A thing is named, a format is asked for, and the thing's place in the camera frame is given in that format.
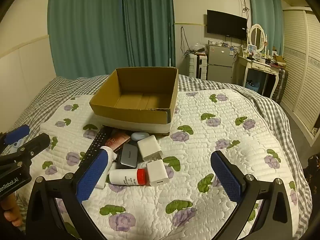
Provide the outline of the person's left hand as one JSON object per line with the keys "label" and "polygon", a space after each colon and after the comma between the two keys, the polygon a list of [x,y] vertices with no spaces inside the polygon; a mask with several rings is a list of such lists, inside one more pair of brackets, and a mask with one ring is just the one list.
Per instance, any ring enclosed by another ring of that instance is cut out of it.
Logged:
{"label": "person's left hand", "polygon": [[20,208],[17,205],[14,193],[1,200],[1,218],[6,222],[10,222],[15,227],[23,224]]}

